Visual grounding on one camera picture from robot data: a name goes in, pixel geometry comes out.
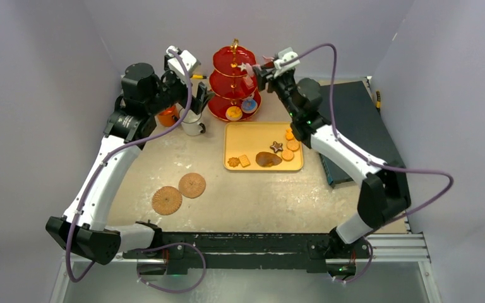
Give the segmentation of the white star cookie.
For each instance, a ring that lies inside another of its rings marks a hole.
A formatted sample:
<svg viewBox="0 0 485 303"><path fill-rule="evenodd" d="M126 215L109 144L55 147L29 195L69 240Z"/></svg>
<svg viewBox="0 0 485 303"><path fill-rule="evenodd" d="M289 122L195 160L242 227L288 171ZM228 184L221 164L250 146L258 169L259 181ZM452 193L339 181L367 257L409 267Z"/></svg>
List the white star cookie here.
<svg viewBox="0 0 485 303"><path fill-rule="evenodd" d="M248 70L248 66L250 66L250 64L242 62L241 64L237 65L237 68L240 69L240 72L243 72Z"/></svg>

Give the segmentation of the orange fish shaped cookie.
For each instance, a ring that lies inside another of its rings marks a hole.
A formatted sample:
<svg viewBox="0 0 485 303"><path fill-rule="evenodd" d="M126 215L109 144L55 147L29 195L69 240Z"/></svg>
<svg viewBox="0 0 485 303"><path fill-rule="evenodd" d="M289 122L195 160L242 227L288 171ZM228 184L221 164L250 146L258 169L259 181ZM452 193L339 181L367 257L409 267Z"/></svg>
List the orange fish shaped cookie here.
<svg viewBox="0 0 485 303"><path fill-rule="evenodd" d="M285 130L285 138L287 141L295 140L295 136L291 128Z"/></svg>

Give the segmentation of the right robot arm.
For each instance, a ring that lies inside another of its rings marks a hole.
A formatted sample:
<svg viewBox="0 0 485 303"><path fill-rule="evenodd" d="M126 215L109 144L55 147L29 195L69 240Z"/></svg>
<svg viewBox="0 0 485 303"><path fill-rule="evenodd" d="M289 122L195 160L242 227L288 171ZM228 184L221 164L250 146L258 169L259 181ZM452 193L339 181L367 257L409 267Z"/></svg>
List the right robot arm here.
<svg viewBox="0 0 485 303"><path fill-rule="evenodd" d="M359 185L357 210L330 231L331 252L344 257L354 243L391 222L410 205L407 178L401 167L389 165L334 129L318 111L321 86L310 78L294 79L294 69L277 71L271 65L248 65L260 91L275 93L292 119L296 138L335 163Z"/></svg>

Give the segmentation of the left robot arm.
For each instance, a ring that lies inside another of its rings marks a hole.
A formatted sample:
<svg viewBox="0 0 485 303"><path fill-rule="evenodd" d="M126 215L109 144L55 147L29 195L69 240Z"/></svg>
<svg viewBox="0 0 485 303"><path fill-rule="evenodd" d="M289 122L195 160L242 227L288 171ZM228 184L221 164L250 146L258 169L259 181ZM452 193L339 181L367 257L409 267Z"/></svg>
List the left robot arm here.
<svg viewBox="0 0 485 303"><path fill-rule="evenodd" d="M156 258L163 250L163 241L156 237L158 227L136 222L110 227L108 214L131 164L142 152L155 129L155 117L180 104L201 104L207 91L204 85L198 95L191 95L186 75L193 75L198 62L175 59L164 64L164 73L157 76L147 63L128 66L121 78L121 94L104 129L100 150L77 197L60 217L50 217L45 229L65 250L94 263L108 264L119 252L139 249L147 258Z"/></svg>

